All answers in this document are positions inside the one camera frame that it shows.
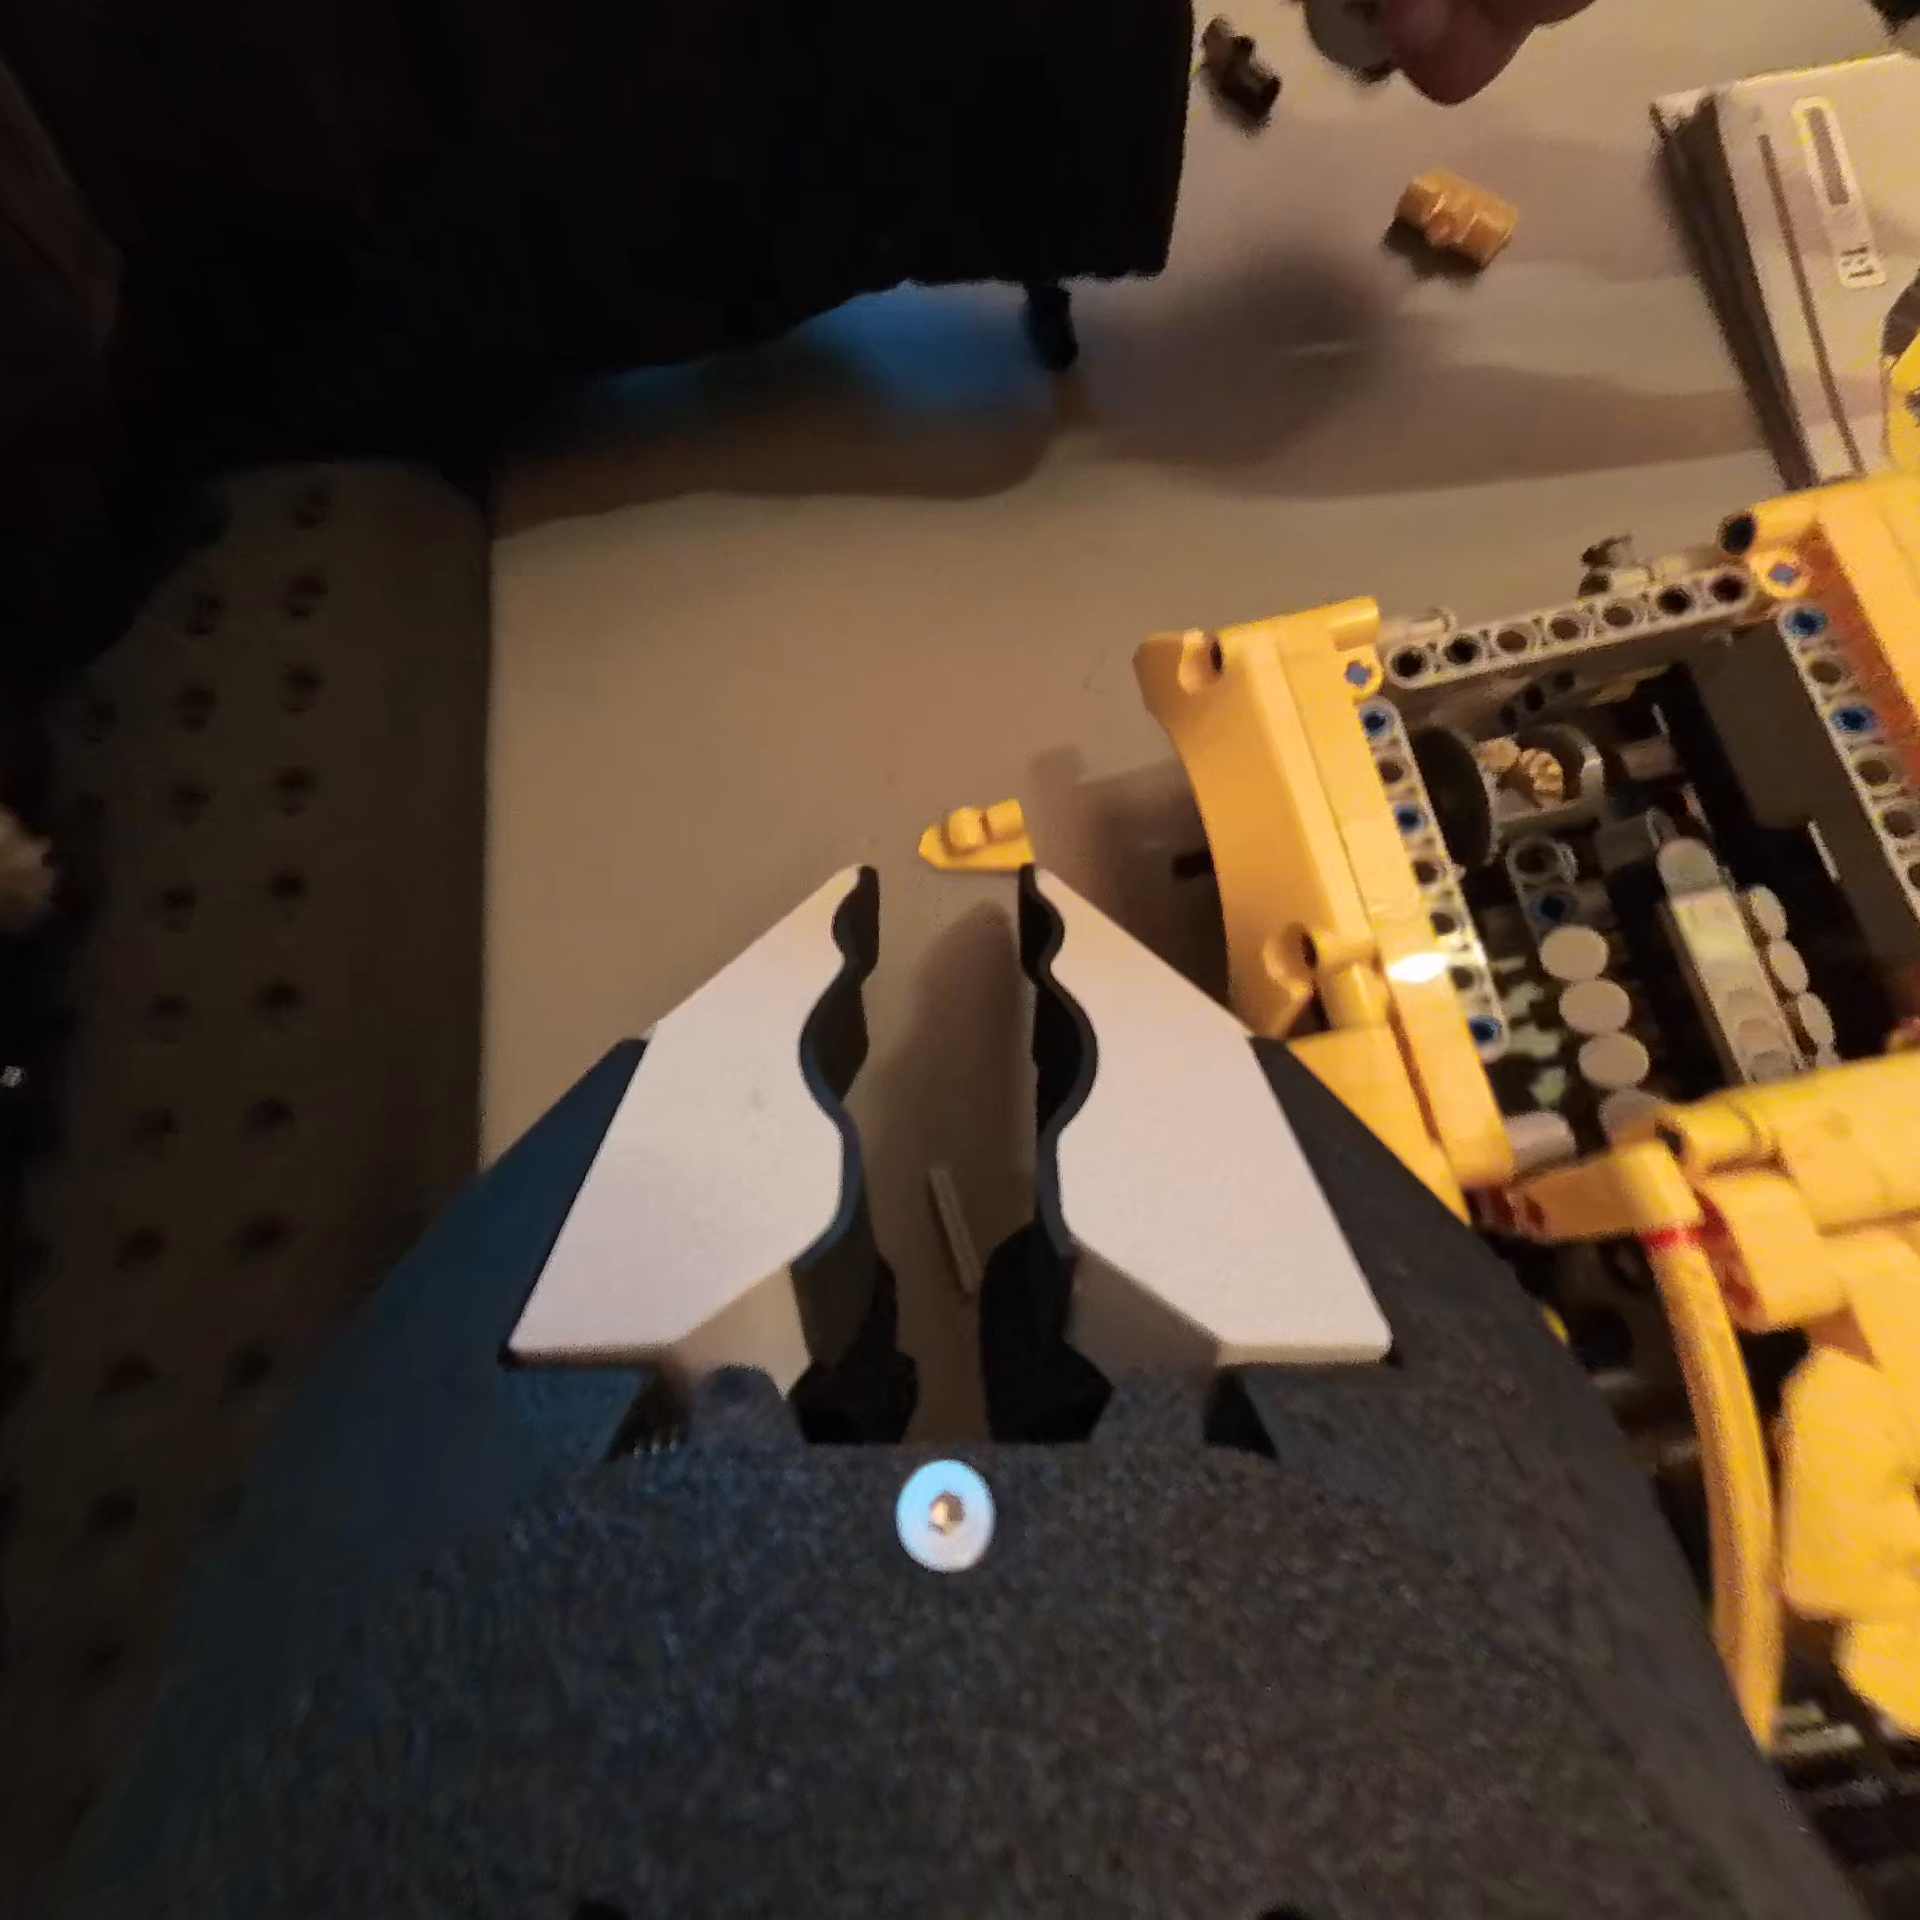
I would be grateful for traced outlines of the black dotted rubber mat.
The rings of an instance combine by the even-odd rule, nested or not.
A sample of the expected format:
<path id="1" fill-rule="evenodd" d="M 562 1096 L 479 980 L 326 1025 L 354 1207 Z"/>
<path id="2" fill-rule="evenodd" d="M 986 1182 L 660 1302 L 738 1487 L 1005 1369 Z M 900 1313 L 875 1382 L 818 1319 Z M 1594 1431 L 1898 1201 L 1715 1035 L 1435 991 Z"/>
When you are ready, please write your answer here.
<path id="1" fill-rule="evenodd" d="M 2 1330 L 2 1846 L 138 1741 L 180 1576 L 475 1156 L 489 527 L 261 467 L 52 709 L 62 914 Z"/>

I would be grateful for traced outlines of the small yellow connector brick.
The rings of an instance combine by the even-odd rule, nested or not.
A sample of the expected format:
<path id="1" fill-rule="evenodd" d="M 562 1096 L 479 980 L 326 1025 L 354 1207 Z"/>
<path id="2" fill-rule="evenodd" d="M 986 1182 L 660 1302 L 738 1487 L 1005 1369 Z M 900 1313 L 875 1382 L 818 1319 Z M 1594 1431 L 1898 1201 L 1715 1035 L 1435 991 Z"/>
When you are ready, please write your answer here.
<path id="1" fill-rule="evenodd" d="M 1016 797 L 946 812 L 923 828 L 917 853 L 941 872 L 1019 872 L 1039 860 Z"/>

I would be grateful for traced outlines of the person's left forearm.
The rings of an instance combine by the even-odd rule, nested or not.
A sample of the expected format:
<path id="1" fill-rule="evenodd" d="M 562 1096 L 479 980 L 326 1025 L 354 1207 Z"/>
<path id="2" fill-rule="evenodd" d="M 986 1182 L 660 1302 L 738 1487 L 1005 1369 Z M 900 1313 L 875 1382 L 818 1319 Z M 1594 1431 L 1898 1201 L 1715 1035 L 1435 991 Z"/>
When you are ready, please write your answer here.
<path id="1" fill-rule="evenodd" d="M 1190 2 L 5 2 L 133 448 L 479 465 L 904 282 L 1151 278 Z"/>

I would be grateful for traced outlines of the pile of small yellow bricks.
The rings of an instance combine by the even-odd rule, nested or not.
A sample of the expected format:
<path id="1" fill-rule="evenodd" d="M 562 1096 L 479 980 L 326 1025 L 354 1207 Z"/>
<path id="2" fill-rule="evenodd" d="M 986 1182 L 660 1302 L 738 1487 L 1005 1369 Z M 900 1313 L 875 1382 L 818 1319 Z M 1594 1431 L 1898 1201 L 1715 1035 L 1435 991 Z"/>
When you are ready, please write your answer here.
<path id="1" fill-rule="evenodd" d="M 1383 85 L 1397 73 L 1379 34 L 1379 2 L 1302 2 L 1298 12 L 1312 48 L 1349 79 Z M 1243 125 L 1263 128 L 1271 121 L 1281 79 L 1232 17 L 1215 15 L 1201 24 L 1193 73 Z M 1505 248 L 1517 222 L 1517 206 L 1443 168 L 1412 175 L 1394 209 L 1394 229 L 1475 272 Z M 1074 366 L 1079 345 L 1063 282 L 1025 286 L 1025 335 L 1046 371 Z"/>

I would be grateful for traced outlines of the person's left hand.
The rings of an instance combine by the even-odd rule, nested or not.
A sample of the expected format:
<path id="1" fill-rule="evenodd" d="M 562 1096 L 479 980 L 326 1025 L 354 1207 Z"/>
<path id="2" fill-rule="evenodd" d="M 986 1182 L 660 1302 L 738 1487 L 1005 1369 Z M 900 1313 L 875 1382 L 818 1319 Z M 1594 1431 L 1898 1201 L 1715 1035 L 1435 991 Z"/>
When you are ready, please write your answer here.
<path id="1" fill-rule="evenodd" d="M 1379 2 L 1390 65 L 1439 107 L 1457 107 L 1517 59 L 1526 38 L 1592 2 Z"/>

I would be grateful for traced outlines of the instruction booklet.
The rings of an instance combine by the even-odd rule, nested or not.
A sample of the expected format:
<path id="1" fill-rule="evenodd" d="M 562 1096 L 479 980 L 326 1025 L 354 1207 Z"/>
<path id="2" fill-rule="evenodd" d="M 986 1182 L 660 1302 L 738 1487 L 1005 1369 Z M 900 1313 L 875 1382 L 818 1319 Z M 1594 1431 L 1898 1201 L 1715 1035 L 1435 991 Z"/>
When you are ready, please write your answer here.
<path id="1" fill-rule="evenodd" d="M 1649 111 L 1780 476 L 1916 476 L 1916 45 Z"/>

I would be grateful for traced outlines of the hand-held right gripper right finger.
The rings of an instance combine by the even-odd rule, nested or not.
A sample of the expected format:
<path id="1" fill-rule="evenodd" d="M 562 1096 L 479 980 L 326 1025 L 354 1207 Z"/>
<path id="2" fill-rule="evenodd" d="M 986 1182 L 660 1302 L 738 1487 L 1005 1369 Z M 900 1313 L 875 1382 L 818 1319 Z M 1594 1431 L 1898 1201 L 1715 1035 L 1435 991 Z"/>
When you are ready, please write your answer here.
<path id="1" fill-rule="evenodd" d="M 1019 877 L 1039 1225 L 1105 1380 L 1375 1366 L 1390 1330 L 1253 1035 L 1058 872 Z"/>

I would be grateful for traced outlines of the yellow brick model car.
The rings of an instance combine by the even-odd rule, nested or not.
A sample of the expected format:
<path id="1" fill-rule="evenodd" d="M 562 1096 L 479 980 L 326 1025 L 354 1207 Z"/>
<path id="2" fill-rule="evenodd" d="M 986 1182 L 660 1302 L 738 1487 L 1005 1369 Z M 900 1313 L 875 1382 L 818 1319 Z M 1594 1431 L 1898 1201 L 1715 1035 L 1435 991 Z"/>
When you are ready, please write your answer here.
<path id="1" fill-rule="evenodd" d="M 1466 627 L 1148 637 L 1226 996 L 1443 1207 L 1643 1285 L 1715 1650 L 1916 1741 L 1916 455 Z"/>

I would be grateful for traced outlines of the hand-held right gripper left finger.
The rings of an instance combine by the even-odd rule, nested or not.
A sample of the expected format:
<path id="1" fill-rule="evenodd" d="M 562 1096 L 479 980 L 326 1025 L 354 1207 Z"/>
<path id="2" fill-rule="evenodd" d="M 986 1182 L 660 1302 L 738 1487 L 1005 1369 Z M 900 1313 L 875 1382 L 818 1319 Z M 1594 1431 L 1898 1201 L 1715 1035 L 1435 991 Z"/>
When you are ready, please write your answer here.
<path id="1" fill-rule="evenodd" d="M 868 1059 L 878 877 L 846 865 L 637 1042 L 506 1337 L 525 1369 L 729 1366 L 781 1390 L 885 1354 L 847 1092 Z"/>

